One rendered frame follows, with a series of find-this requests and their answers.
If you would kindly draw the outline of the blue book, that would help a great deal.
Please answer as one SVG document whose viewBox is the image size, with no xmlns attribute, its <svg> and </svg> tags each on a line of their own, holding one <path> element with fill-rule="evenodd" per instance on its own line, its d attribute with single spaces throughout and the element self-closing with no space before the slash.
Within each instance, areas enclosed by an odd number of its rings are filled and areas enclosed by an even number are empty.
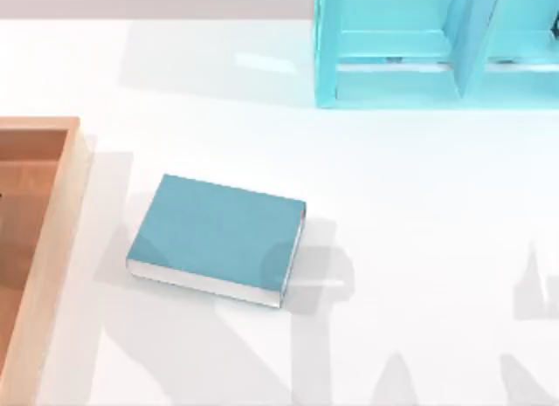
<svg viewBox="0 0 559 406">
<path fill-rule="evenodd" d="M 280 308 L 305 202 L 165 174 L 126 256 L 136 277 Z"/>
</svg>

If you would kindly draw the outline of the light blue rack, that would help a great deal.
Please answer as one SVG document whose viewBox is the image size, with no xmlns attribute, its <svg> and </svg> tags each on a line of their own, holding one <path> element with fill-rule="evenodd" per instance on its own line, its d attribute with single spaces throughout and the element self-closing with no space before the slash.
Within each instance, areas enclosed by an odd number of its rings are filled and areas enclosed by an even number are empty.
<svg viewBox="0 0 559 406">
<path fill-rule="evenodd" d="M 314 0 L 318 107 L 559 109 L 559 0 Z"/>
</svg>

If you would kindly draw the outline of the shallow salmon-coloured box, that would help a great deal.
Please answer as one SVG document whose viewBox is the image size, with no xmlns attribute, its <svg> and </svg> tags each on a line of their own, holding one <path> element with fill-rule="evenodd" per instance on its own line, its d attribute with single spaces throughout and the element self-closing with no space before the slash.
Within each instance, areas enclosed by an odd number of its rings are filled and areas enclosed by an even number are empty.
<svg viewBox="0 0 559 406">
<path fill-rule="evenodd" d="M 93 153 L 75 116 L 0 116 L 0 406 L 33 406 Z"/>
</svg>

